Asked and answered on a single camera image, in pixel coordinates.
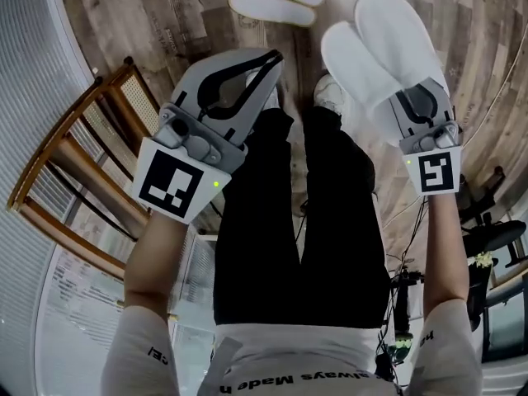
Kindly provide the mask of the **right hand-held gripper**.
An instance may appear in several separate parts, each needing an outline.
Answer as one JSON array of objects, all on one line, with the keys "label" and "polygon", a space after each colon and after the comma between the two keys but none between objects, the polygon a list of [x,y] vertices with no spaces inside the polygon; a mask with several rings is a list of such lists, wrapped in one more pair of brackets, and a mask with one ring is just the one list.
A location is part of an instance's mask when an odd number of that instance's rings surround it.
[{"label": "right hand-held gripper", "polygon": [[[452,119],[450,98],[443,86],[433,78],[417,84],[414,91],[415,110],[403,91],[396,92],[389,101],[403,138],[399,143],[403,162],[417,195],[458,192],[460,128],[455,121],[449,121]],[[425,121],[419,120],[419,116],[428,119],[431,125],[439,126],[423,131]]]}]

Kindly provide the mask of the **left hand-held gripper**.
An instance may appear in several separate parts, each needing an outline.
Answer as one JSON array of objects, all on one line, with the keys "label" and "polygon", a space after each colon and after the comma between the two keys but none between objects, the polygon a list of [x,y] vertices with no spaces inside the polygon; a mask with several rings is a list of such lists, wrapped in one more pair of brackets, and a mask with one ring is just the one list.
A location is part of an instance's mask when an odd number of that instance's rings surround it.
[{"label": "left hand-held gripper", "polygon": [[[189,224],[231,181],[284,67],[276,49],[231,49],[190,66],[142,140],[132,196]],[[191,114],[205,114],[205,122]]]}]

